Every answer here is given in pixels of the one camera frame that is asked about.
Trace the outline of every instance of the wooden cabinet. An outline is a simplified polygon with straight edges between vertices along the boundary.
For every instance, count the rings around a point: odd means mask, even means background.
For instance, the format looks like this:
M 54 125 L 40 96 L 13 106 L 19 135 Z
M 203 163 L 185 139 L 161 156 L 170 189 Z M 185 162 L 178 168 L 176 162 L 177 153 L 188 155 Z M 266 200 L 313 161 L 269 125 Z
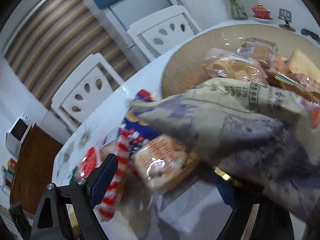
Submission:
M 36 213 L 47 184 L 51 183 L 54 158 L 62 144 L 35 125 L 20 150 L 13 176 L 10 204 L 21 203 L 31 214 Z

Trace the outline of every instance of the white chair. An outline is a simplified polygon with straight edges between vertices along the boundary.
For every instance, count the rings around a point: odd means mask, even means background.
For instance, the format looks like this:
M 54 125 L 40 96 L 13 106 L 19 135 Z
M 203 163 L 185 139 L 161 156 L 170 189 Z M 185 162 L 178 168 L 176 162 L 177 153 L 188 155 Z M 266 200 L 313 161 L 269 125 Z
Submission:
M 79 122 L 84 122 L 113 93 L 107 78 L 97 67 L 98 63 L 102 64 L 119 85 L 124 84 L 123 79 L 100 53 L 89 55 L 52 98 L 51 108 L 73 131 L 78 127 L 66 113 Z
M 201 32 L 185 7 L 173 5 L 133 23 L 127 33 L 150 60 Z

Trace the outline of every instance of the red teapot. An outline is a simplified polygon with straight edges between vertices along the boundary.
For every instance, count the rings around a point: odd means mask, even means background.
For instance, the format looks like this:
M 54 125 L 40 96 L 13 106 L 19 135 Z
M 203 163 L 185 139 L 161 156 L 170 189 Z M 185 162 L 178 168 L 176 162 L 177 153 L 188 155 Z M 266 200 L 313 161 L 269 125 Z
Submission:
M 273 20 L 273 18 L 270 17 L 271 10 L 268 10 L 262 6 L 262 4 L 257 4 L 257 6 L 251 8 L 254 12 L 254 17 L 257 19 L 263 19 L 263 20 Z

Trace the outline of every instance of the red and white striped wrapper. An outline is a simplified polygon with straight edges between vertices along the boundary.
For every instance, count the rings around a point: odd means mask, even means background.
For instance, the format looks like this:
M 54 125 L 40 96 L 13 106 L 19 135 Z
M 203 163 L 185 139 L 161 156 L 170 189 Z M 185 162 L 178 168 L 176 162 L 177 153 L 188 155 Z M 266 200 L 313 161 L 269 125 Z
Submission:
M 110 221 L 115 215 L 118 184 L 128 170 L 129 139 L 128 132 L 125 129 L 120 131 L 117 142 L 117 152 L 115 154 L 118 159 L 118 169 L 101 204 L 95 207 L 100 215 L 100 221 L 102 222 Z

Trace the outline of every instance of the plastic wrap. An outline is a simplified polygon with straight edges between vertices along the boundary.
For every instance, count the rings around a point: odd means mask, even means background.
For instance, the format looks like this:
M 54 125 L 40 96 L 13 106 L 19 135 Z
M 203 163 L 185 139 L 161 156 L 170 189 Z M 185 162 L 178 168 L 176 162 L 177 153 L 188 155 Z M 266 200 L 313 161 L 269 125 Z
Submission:
M 300 49 L 295 49 L 287 65 L 290 73 L 305 74 L 320 82 L 320 69 Z
M 277 73 L 286 74 L 289 71 L 287 61 L 288 58 L 277 55 L 274 65 L 271 68 L 265 69 L 270 86 L 281 87 L 280 81 L 276 79 L 276 75 Z
M 102 163 L 99 148 L 91 147 L 85 154 L 82 161 L 77 166 L 77 171 L 75 173 L 75 181 L 79 178 L 87 178 L 90 172 L 99 167 Z
M 174 188 L 198 164 L 194 153 L 177 140 L 162 134 L 134 155 L 135 170 L 153 192 L 164 193 Z
M 257 60 L 263 68 L 270 68 L 276 60 L 277 44 L 256 38 L 245 40 L 237 53 Z
M 126 182 L 126 171 L 128 170 L 128 151 L 125 147 L 119 147 L 118 140 L 112 141 L 100 148 L 100 157 L 105 159 L 110 153 L 114 153 L 118 157 L 118 176 L 121 180 L 116 183 L 116 202 L 119 202 L 124 192 L 124 184 Z
M 320 107 L 320 94 L 317 91 L 319 83 L 304 74 L 277 73 L 275 78 L 279 81 L 279 87 L 295 92 L 297 95 L 310 101 L 314 106 Z
M 268 85 L 268 77 L 255 59 L 224 49 L 211 49 L 202 66 L 209 78 L 223 77 Z

